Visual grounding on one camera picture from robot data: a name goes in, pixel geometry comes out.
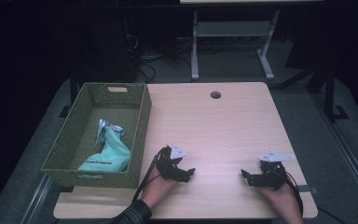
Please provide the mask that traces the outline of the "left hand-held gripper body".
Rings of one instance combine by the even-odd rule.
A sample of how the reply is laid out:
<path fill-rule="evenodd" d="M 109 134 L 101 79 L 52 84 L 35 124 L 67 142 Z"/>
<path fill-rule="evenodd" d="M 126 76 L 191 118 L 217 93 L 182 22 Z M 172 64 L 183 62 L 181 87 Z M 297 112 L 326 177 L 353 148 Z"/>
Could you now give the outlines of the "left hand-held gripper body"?
<path fill-rule="evenodd" d="M 179 159 L 186 156 L 186 153 L 181 149 L 177 143 L 172 146 L 162 148 L 158 153 L 158 160 L 156 167 L 165 179 L 176 180 L 176 172 L 172 168 L 172 160 Z"/>

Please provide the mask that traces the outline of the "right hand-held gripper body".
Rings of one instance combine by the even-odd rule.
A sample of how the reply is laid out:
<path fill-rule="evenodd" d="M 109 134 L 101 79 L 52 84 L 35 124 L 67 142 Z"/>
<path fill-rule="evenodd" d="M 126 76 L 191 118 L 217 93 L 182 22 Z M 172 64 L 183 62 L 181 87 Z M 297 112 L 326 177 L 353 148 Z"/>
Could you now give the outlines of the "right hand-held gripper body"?
<path fill-rule="evenodd" d="M 293 161 L 295 157 L 275 150 L 270 150 L 267 154 L 259 157 L 261 169 L 260 187 L 279 189 L 287 180 L 284 161 Z"/>

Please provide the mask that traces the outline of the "mint green garment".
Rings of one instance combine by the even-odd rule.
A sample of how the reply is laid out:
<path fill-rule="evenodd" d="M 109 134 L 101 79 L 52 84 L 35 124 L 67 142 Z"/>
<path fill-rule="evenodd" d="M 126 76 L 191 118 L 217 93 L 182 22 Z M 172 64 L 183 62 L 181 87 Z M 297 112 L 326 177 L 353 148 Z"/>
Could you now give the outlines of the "mint green garment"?
<path fill-rule="evenodd" d="M 131 158 L 131 151 L 122 142 L 125 130 L 104 119 L 98 122 L 97 139 L 92 145 L 98 152 L 89 156 L 77 170 L 80 178 L 101 179 L 101 172 L 124 172 Z"/>

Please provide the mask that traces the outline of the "green woven basket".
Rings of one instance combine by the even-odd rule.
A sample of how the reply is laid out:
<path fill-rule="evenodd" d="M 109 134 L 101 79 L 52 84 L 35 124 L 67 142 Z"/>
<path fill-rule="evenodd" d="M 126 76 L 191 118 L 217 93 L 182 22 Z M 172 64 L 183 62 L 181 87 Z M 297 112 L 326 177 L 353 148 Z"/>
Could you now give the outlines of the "green woven basket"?
<path fill-rule="evenodd" d="M 41 171 L 66 187 L 137 188 L 151 106 L 145 84 L 84 83 Z M 79 169 L 87 158 L 103 149 L 97 141 L 101 119 L 124 129 L 120 140 L 131 154 L 121 172 Z"/>

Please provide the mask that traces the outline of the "person's left hand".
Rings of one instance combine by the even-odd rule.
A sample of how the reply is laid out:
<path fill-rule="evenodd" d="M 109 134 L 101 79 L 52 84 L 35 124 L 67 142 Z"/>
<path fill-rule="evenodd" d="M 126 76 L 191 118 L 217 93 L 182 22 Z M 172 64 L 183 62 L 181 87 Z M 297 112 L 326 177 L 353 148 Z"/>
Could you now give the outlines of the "person's left hand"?
<path fill-rule="evenodd" d="M 164 179 L 160 174 L 152 174 L 143 189 L 141 200 L 150 208 L 160 203 L 177 185 L 178 181 Z"/>

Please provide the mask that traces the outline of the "person's right hand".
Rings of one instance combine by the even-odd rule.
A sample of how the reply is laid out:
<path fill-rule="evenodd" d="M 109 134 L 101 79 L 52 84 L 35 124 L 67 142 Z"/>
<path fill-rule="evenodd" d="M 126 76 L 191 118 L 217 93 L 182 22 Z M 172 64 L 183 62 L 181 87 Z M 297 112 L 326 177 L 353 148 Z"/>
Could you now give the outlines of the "person's right hand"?
<path fill-rule="evenodd" d="M 256 187 L 255 189 L 268 200 L 272 208 L 281 217 L 300 216 L 300 209 L 296 196 L 287 184 L 283 184 L 277 190 L 261 187 Z"/>

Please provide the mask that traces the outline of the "black metal stand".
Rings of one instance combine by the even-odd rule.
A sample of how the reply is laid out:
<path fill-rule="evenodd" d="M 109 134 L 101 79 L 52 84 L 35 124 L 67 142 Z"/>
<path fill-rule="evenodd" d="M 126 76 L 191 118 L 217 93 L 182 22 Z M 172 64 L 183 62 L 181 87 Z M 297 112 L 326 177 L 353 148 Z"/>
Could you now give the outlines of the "black metal stand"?
<path fill-rule="evenodd" d="M 341 105 L 334 104 L 335 74 L 331 66 L 316 63 L 311 68 L 311 78 L 307 85 L 310 93 L 317 93 L 324 88 L 324 113 L 328 119 L 348 119 L 349 116 Z"/>

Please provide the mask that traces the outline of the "grey table edge bracket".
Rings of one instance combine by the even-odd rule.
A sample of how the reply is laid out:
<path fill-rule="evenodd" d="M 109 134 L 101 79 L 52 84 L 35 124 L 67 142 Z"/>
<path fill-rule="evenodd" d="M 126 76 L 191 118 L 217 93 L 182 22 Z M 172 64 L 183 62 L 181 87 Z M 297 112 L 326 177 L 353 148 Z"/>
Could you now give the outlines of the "grey table edge bracket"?
<path fill-rule="evenodd" d="M 309 185 L 298 185 L 296 186 L 299 192 L 310 192 L 311 194 L 318 194 L 319 191 L 315 187 Z"/>

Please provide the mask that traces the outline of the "metal floor rail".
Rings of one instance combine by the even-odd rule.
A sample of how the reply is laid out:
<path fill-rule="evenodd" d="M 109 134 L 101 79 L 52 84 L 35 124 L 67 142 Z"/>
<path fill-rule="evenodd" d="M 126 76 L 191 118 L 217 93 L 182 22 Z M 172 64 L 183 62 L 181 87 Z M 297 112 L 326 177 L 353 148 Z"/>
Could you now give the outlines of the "metal floor rail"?
<path fill-rule="evenodd" d="M 21 219 L 21 224 L 35 224 L 35 221 L 40 214 L 44 201 L 48 197 L 48 192 L 51 188 L 53 180 L 47 176 L 42 175 L 39 184 L 34 190 L 34 194 L 29 202 L 24 215 Z"/>
<path fill-rule="evenodd" d="M 324 108 L 325 104 L 321 96 L 312 93 L 310 95 L 310 98 L 318 109 L 318 112 L 321 114 L 322 119 L 327 126 L 329 132 L 332 134 L 333 138 L 339 145 L 341 154 L 343 155 L 343 160 L 347 163 L 347 166 L 350 169 L 352 176 L 358 185 L 358 160 L 353 154 L 352 148 L 350 147 L 347 140 L 344 138 L 344 135 L 342 134 L 341 130 L 337 126 L 338 120 L 349 120 L 349 116 L 346 114 L 345 110 L 341 105 L 334 105 L 333 111 L 336 110 L 337 113 L 329 115 Z"/>

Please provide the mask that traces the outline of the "grey metal desk frame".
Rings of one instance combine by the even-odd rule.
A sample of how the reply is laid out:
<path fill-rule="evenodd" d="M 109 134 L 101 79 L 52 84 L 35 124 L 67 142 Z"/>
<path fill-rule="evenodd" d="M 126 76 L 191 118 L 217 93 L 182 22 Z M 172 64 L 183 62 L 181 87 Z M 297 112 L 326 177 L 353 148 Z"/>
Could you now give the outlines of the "grey metal desk frame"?
<path fill-rule="evenodd" d="M 200 79 L 198 41 L 200 37 L 264 37 L 264 45 L 256 51 L 267 80 L 275 78 L 268 60 L 268 50 L 275 32 L 283 6 L 289 4 L 305 4 L 321 2 L 323 0 L 180 0 L 182 6 L 189 7 L 271 7 L 268 20 L 250 19 L 247 21 L 200 21 L 200 9 L 193 12 L 191 79 Z"/>

